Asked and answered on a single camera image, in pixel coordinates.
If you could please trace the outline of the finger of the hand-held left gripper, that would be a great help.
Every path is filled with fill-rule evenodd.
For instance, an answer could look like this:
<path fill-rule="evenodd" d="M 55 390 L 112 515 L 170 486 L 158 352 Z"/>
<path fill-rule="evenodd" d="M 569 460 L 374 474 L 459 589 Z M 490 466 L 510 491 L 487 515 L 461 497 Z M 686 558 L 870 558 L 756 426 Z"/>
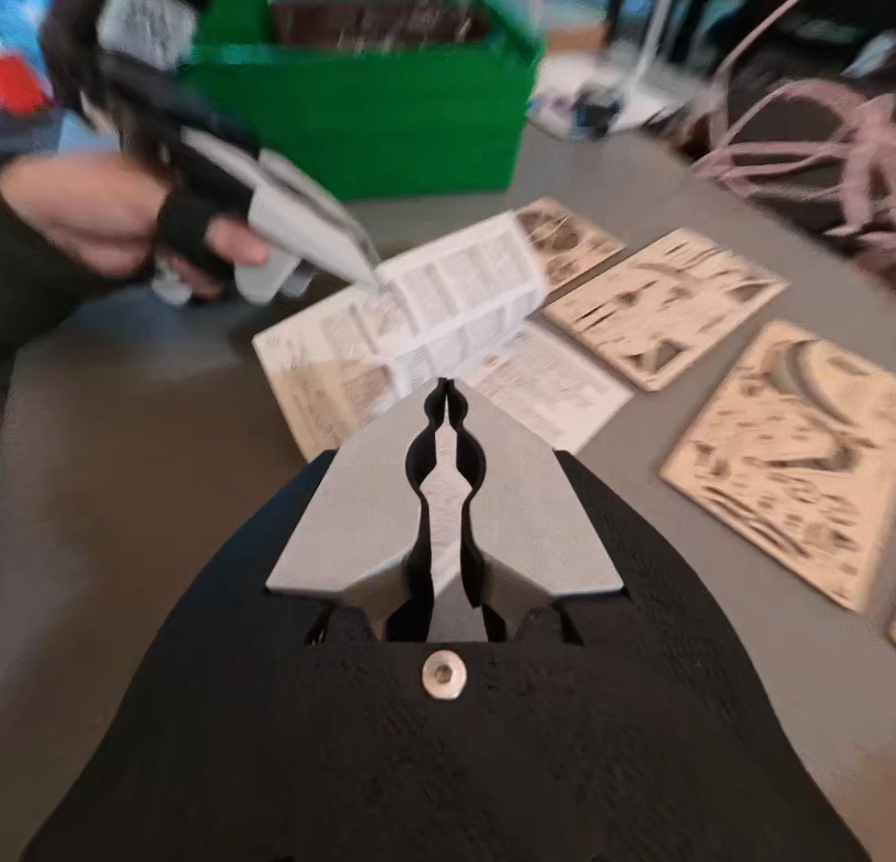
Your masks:
<path fill-rule="evenodd" d="M 381 285 L 366 230 L 317 185 L 295 188 L 261 175 L 248 226 L 268 246 L 263 267 L 247 268 L 248 293 L 278 293 L 301 263 L 371 291 Z"/>
<path fill-rule="evenodd" d="M 310 204 L 319 216 L 330 218 L 359 245 L 365 245 L 365 228 L 327 189 L 285 156 L 267 148 L 246 149 L 212 133 L 191 127 L 182 129 L 182 140 L 221 166 L 241 162 L 254 167 L 258 175 Z"/>

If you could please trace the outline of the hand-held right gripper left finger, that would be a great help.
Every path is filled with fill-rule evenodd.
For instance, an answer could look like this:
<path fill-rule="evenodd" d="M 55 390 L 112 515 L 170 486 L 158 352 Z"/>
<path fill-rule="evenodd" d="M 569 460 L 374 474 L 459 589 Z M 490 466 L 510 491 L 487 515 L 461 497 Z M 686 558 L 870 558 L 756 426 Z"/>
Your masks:
<path fill-rule="evenodd" d="M 278 595 L 362 610 L 386 640 L 423 642 L 434 586 L 422 483 L 436 464 L 437 378 L 342 443 L 266 581 Z"/>

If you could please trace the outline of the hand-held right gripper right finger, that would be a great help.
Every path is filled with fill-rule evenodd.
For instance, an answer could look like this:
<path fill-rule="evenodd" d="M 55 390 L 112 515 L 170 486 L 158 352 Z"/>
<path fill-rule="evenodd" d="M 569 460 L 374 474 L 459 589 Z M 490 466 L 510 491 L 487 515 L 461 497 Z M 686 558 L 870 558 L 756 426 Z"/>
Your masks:
<path fill-rule="evenodd" d="M 462 381 L 446 385 L 461 513 L 462 584 L 487 640 L 534 610 L 618 595 L 623 578 L 554 449 Z"/>

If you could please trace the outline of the white instruction booklet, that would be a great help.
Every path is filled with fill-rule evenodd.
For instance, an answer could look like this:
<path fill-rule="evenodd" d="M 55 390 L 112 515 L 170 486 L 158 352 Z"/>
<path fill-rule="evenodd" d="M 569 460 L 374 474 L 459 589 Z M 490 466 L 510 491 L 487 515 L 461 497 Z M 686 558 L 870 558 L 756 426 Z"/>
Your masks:
<path fill-rule="evenodd" d="M 252 341 L 299 453 L 337 449 L 437 378 L 461 380 L 554 449 L 578 453 L 632 392 L 529 320 L 546 277 L 506 212 L 385 262 Z"/>

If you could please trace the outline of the person's left hand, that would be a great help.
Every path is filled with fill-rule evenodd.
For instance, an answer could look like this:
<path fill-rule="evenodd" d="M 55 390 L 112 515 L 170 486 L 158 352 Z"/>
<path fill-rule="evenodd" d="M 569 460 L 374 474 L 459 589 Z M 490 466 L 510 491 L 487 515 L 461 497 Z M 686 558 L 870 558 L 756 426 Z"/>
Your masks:
<path fill-rule="evenodd" d="M 121 151 L 28 155 L 2 169 L 10 210 L 66 257 L 111 280 L 137 278 L 161 247 L 173 184 Z"/>

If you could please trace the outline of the green plastic crate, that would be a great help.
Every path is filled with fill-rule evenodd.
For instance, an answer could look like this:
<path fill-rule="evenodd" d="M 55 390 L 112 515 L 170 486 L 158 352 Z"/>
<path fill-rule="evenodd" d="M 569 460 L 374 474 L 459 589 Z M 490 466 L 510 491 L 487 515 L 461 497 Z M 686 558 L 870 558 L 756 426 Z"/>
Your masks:
<path fill-rule="evenodd" d="M 544 48 L 509 0 L 210 0 L 180 75 L 343 201 L 486 194 Z"/>

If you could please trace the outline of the red object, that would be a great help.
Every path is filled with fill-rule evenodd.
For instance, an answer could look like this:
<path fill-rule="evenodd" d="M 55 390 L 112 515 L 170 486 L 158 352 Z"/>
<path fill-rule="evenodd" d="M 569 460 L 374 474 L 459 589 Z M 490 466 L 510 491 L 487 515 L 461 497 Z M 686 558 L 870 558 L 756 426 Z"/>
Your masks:
<path fill-rule="evenodd" d="M 38 72 L 17 51 L 1 50 L 1 110 L 28 118 L 50 109 L 52 100 Z"/>

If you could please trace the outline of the laser-cut wooden sheet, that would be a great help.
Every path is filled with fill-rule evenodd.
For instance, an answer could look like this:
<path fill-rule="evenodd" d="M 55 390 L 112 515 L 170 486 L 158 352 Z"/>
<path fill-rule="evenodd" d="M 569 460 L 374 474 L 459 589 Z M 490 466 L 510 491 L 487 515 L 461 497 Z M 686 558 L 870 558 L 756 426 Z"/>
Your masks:
<path fill-rule="evenodd" d="M 867 609 L 894 513 L 895 376 L 767 324 L 659 470 L 846 610 Z"/>
<path fill-rule="evenodd" d="M 516 217 L 541 261 L 548 295 L 626 249 L 610 232 L 549 197 L 517 209 Z"/>
<path fill-rule="evenodd" d="M 644 392 L 658 392 L 790 283 L 676 229 L 546 306 L 555 328 Z"/>

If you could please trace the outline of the small blue black clip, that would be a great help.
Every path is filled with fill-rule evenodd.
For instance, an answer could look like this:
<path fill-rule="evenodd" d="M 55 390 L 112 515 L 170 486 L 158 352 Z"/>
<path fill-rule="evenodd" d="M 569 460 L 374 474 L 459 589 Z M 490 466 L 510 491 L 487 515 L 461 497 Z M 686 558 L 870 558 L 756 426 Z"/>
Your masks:
<path fill-rule="evenodd" d="M 579 95 L 571 109 L 571 136 L 578 140 L 605 137 L 623 108 L 620 95 Z"/>

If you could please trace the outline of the white clipboard stand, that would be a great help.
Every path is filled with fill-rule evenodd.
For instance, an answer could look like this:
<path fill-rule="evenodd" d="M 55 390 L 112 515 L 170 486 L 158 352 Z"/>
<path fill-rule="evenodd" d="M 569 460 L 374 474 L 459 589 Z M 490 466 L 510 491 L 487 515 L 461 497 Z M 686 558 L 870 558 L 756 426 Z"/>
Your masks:
<path fill-rule="evenodd" d="M 581 94 L 620 95 L 623 108 L 607 135 L 632 131 L 656 117 L 673 114 L 682 104 L 669 91 L 648 80 L 674 0 L 656 0 L 643 41 L 632 63 L 613 60 L 598 50 L 558 50 L 542 59 L 526 108 L 530 124 L 555 139 L 578 140 L 571 134 L 571 109 Z"/>

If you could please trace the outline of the black bag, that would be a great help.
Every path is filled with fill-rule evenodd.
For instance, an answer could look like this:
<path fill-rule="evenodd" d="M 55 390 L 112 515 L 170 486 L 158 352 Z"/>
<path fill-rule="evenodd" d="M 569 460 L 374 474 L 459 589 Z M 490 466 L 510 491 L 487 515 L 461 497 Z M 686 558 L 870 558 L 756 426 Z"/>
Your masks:
<path fill-rule="evenodd" d="M 843 65 L 765 43 L 739 64 L 695 172 L 894 284 L 894 36 Z"/>

